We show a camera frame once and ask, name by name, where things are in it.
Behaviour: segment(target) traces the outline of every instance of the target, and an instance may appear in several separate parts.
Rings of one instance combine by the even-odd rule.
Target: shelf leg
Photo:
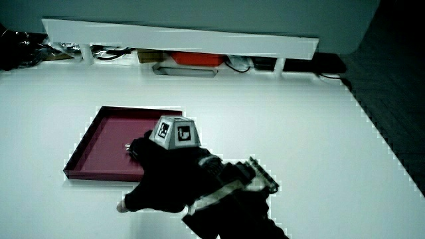
[[[274,71],[273,71],[273,73],[277,77],[281,77],[282,76],[282,72],[284,71],[285,60],[286,60],[285,58],[278,58],[276,60],[276,64],[274,65]]]
[[[79,44],[79,45],[80,45],[82,59],[84,60],[84,62],[89,65],[93,64],[94,60],[93,60],[93,54],[92,54],[92,49],[90,48],[90,45],[87,45],[87,44]]]

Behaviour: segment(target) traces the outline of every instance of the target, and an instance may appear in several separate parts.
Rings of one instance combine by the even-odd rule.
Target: orange box
[[[177,64],[191,66],[220,66],[226,55],[194,53],[194,52],[170,52],[170,56]]]

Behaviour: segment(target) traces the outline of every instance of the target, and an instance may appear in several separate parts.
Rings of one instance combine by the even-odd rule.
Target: black sleeve
[[[284,231],[267,216],[264,193],[235,191],[218,204],[186,215],[183,222],[202,239],[279,238],[288,239]]]

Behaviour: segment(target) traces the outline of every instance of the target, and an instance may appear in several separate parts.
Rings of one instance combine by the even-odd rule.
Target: tray rim
[[[170,115],[178,115],[183,116],[182,110],[174,110],[169,108],[135,108],[135,107],[121,107],[121,106],[102,106],[94,119],[92,120],[92,123],[86,130],[86,133],[82,136],[82,139],[78,143],[77,147],[75,148],[74,152],[72,152],[72,155],[68,162],[66,163],[63,172],[66,175],[68,179],[83,179],[83,180],[99,180],[99,181],[133,181],[134,177],[140,177],[140,175],[137,175],[135,173],[120,173],[117,175],[116,173],[100,173],[95,171],[80,171],[80,170],[74,170],[77,166],[78,162],[81,159],[81,156],[84,154],[84,152],[87,149],[87,146],[89,145],[89,142],[92,140],[92,138],[95,135],[95,132],[97,128],[100,126],[102,120],[110,116],[112,113],[122,113],[122,112],[138,112],[138,113],[157,113],[159,116],[166,115],[167,113],[170,113]],[[110,178],[127,178],[130,177],[132,180],[111,180]]]

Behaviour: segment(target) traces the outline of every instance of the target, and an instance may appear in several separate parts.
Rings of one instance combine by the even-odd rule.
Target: floor
[[[425,50],[401,7],[381,6],[359,48],[340,57],[353,95],[425,195]]]

